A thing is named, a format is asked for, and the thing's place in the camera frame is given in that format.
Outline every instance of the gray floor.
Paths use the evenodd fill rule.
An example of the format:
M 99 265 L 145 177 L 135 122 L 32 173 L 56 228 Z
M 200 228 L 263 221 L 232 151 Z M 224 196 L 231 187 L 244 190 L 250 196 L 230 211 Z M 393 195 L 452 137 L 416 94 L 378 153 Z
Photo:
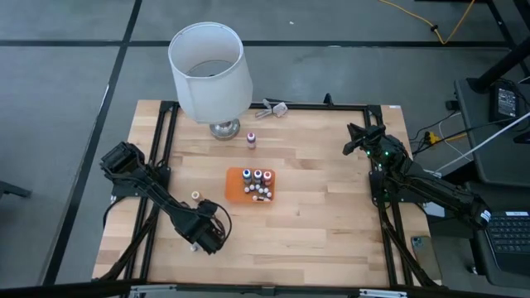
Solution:
M 443 36 L 465 10 L 465 4 L 394 2 L 439 24 Z M 133 3 L 4 0 L 0 39 L 121 40 Z M 514 39 L 528 36 L 513 4 L 496 4 Z M 423 23 L 375 0 L 144 0 L 132 39 L 169 40 L 183 26 L 201 21 L 223 22 L 248 41 L 436 41 Z M 482 4 L 473 8 L 455 36 L 455 41 L 502 39 Z M 454 79 L 479 75 L 506 54 L 505 50 L 441 48 L 247 47 L 245 51 L 254 100 L 321 102 L 329 92 L 337 103 L 400 104 L 409 134 L 448 114 L 444 102 L 453 97 Z M 31 199 L 6 196 L 0 203 L 0 287 L 41 281 L 117 53 L 117 47 L 0 47 L 0 180 L 33 190 Z M 516 67 L 507 77 L 521 79 L 523 73 Z M 166 49 L 129 48 L 58 282 L 91 277 L 111 190 L 97 161 L 127 137 L 139 99 L 175 98 Z M 452 118 L 444 123 L 444 132 L 462 127 L 460 118 Z M 469 148 L 466 140 L 455 146 L 462 151 Z M 434 170 L 457 156 L 440 145 L 417 160 Z M 530 296 L 530 291 L 491 286 L 483 277 L 468 274 L 465 264 L 471 256 L 466 241 L 435 237 L 435 245 L 443 281 L 450 288 Z

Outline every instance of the bottle cap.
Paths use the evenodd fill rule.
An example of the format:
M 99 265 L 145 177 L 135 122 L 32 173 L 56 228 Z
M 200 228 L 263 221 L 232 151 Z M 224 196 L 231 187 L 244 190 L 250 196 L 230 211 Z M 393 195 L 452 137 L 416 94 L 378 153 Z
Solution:
M 256 135 L 253 132 L 249 132 L 248 135 L 247 135 L 247 141 L 255 142 L 256 141 Z
M 250 178 L 251 177 L 251 171 L 249 169 L 243 170 L 243 178 Z

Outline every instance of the bracket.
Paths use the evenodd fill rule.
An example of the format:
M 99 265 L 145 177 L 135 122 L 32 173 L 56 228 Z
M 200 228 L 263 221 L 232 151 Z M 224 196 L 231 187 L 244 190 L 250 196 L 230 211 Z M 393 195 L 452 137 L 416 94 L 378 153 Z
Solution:
M 158 183 L 160 185 L 167 187 L 169 185 L 169 178 L 171 175 L 171 168 L 169 166 L 159 166 L 157 167 L 157 173 L 160 176 L 160 180 Z M 125 197 L 129 196 L 143 196 L 142 194 L 138 193 L 138 190 L 135 190 L 132 187 L 125 186 L 125 185 L 115 185 L 113 187 L 112 196 L 115 197 L 115 199 L 120 200 Z
M 374 203 L 380 200 L 384 203 L 390 203 L 391 196 L 383 187 L 383 179 L 384 173 L 382 171 L 369 172 L 370 190 L 372 191 L 372 201 Z M 396 196 L 397 201 L 400 203 L 425 203 L 424 198 L 410 190 L 400 190 Z

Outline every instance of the white cap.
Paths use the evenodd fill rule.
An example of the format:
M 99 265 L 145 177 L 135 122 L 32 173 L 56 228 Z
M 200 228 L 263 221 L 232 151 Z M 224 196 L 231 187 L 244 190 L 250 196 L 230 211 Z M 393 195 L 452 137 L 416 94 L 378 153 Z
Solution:
M 247 141 L 254 142 L 256 141 L 256 135 L 253 132 L 249 132 L 247 135 Z
M 192 193 L 191 193 L 191 198 L 192 198 L 193 200 L 198 200 L 198 199 L 200 199 L 200 192 L 199 192 L 199 191 L 194 191 L 194 192 L 192 192 Z

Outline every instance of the yellow cable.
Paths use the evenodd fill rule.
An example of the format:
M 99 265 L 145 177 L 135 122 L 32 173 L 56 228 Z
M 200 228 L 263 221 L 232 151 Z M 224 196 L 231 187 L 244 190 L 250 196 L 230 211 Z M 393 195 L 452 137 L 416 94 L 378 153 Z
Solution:
M 379 0 L 379 1 L 380 1 L 380 2 L 383 2 L 383 3 L 385 3 L 385 4 L 388 4 L 388 5 L 391 5 L 391 6 L 397 8 L 397 9 L 399 9 L 399 10 L 402 10 L 403 12 L 405 12 L 405 13 L 407 13 L 407 14 L 409 14 L 409 15 L 411 15 L 411 16 L 417 18 L 417 19 L 420 19 L 420 20 L 424 21 L 424 22 L 427 23 L 429 26 L 434 27 L 434 25 L 433 25 L 431 22 L 429 22 L 429 20 L 427 20 L 426 18 L 424 18 L 424 17 L 420 17 L 420 16 L 418 16 L 417 14 L 415 14 L 415 13 L 413 13 L 413 12 L 409 12 L 407 9 L 405 9 L 405 8 L 403 8 L 403 7 L 400 7 L 400 6 L 397 5 L 397 4 L 394 4 L 394 3 L 392 3 L 392 2 L 388 2 L 388 1 L 386 1 L 386 0 Z M 438 29 L 435 29 L 435 30 L 434 30 L 434 32 L 435 32 L 436 35 L 438 36 L 438 40 L 440 41 L 440 43 L 441 43 L 442 45 L 445 45 L 447 42 L 449 42 L 449 39 L 450 39 L 451 37 L 453 37 L 453 35 L 454 35 L 454 34 L 456 33 L 456 31 L 458 30 L 458 27 L 460 27 L 460 24 L 462 24 L 462 22 L 464 21 L 465 17 L 467 17 L 467 14 L 470 12 L 471 7 L 473 7 L 473 4 L 474 4 L 474 3 L 475 3 L 475 0 L 471 0 L 470 5 L 467 7 L 467 9 L 466 9 L 465 12 L 464 12 L 464 15 L 462 15 L 462 18 L 458 21 L 458 23 L 457 23 L 456 26 L 455 26 L 455 29 L 453 29 L 453 32 L 450 33 L 450 35 L 449 35 L 449 37 L 447 37 L 446 41 L 444 41 L 443 38 L 441 38 L 440 32 L 438 32 Z

